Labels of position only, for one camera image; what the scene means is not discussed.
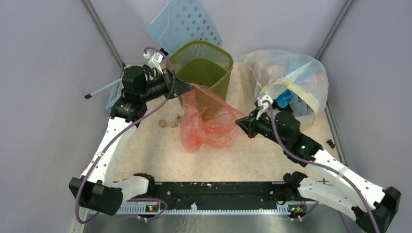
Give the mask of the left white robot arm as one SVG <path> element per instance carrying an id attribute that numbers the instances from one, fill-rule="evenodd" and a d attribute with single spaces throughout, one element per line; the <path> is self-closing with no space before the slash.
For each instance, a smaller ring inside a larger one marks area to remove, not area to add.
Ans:
<path id="1" fill-rule="evenodd" d="M 75 216 L 81 224 L 89 221 L 80 215 L 81 208 L 112 216 L 134 197 L 140 196 L 146 201 L 154 198 L 156 188 L 152 176 L 136 174 L 116 182 L 116 168 L 141 121 L 168 100 L 194 89 L 178 79 L 173 69 L 159 70 L 148 65 L 126 68 L 121 82 L 120 98 L 110 109 L 107 129 L 95 155 L 82 175 L 69 182 L 75 197 Z"/>

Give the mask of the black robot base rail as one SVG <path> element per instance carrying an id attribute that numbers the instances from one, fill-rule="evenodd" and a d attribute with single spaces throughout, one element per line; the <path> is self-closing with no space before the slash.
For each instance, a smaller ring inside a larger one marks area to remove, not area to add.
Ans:
<path id="1" fill-rule="evenodd" d="M 285 182 L 155 182 L 139 198 L 165 201 L 170 211 L 274 210 L 284 204 L 303 207 L 308 199 Z"/>

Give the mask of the red plastic trash bag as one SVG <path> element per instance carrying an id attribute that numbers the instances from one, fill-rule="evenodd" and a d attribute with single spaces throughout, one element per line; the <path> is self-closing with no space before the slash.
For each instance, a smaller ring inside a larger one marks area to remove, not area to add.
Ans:
<path id="1" fill-rule="evenodd" d="M 203 145 L 217 150 L 232 145 L 240 134 L 235 121 L 245 114 L 211 90 L 195 83 L 190 85 L 193 90 L 182 95 L 180 140 L 183 148 L 193 153 Z"/>

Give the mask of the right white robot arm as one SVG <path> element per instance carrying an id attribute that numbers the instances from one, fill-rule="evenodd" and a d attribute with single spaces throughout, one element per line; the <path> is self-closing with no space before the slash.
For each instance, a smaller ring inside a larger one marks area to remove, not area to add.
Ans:
<path id="1" fill-rule="evenodd" d="M 274 119 L 258 109 L 237 119 L 249 138 L 258 134 L 277 143 L 292 162 L 321 175 L 331 185 L 295 171 L 286 173 L 285 194 L 291 200 L 300 197 L 327 205 L 351 218 L 366 233 L 384 233 L 399 209 L 401 192 L 390 186 L 376 185 L 335 159 L 318 142 L 300 131 L 300 122 L 288 111 Z"/>

